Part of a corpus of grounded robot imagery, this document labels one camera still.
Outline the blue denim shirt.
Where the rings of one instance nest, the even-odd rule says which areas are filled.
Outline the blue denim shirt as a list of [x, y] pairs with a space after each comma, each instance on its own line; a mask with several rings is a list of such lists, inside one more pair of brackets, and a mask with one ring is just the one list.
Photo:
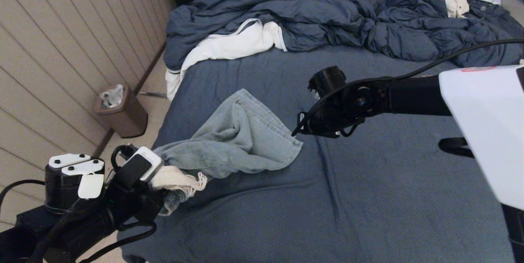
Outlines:
[[484, 0], [467, 0], [467, 2], [470, 8], [468, 15], [496, 26], [509, 34], [511, 38], [524, 39], [524, 26], [501, 5]]

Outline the light blue denim shorts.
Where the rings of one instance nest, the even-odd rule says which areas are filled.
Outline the light blue denim shorts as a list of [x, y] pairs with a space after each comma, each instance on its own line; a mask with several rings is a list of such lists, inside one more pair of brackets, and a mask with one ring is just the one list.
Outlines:
[[266, 105], [245, 89], [236, 91], [191, 138], [153, 150], [163, 161], [149, 182], [152, 190], [165, 190], [159, 215], [171, 215], [212, 179], [286, 168], [302, 147]]

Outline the crumpled dark blue duvet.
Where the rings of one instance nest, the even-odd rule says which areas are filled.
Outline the crumpled dark blue duvet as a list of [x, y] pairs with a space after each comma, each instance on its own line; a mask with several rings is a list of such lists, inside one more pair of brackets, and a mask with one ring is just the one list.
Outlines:
[[345, 45], [430, 61], [465, 47], [514, 39], [474, 16], [448, 17], [445, 0], [194, 0], [170, 13], [167, 67], [180, 70], [208, 35], [232, 33], [250, 18], [276, 22], [291, 52]]

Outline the white garment with dark trim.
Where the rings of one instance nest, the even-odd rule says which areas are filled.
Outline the white garment with dark trim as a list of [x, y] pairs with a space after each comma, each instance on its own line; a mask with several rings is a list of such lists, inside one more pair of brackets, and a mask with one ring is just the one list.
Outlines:
[[283, 40], [283, 30], [274, 21], [263, 23], [256, 18], [247, 19], [231, 34], [211, 34], [200, 41], [185, 57], [180, 70], [167, 70], [166, 97], [172, 101], [193, 65], [204, 60], [234, 60], [265, 52], [275, 47], [288, 51]]

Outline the white plastic bin bag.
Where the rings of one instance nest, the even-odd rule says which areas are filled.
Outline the white plastic bin bag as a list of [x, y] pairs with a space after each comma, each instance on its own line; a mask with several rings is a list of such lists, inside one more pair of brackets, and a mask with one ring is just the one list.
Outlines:
[[104, 109], [112, 109], [120, 106], [123, 100], [125, 88], [122, 84], [117, 84], [99, 94], [101, 99], [100, 106]]

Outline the brown trash bin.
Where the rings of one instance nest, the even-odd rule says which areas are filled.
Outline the brown trash bin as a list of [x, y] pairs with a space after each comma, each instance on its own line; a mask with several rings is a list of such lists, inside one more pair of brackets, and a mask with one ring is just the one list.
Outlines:
[[98, 95], [95, 99], [93, 111], [121, 138], [139, 137], [146, 132], [149, 115], [131, 88], [127, 84], [122, 85], [124, 86], [124, 96], [120, 106], [112, 109], [101, 108], [101, 99]]

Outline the blue bed sheet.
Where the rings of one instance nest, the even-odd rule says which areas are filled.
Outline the blue bed sheet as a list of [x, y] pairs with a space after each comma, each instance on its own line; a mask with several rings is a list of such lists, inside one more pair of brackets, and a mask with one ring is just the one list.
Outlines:
[[[191, 138], [230, 95], [246, 89], [290, 129], [316, 102], [318, 71], [347, 82], [400, 76], [426, 62], [363, 48], [268, 50], [205, 60], [186, 72], [153, 147]], [[123, 247], [127, 263], [514, 263], [502, 208], [477, 163], [440, 151], [460, 137], [451, 117], [382, 114], [349, 138], [298, 134], [299, 156], [279, 171], [214, 179], [154, 235]]]

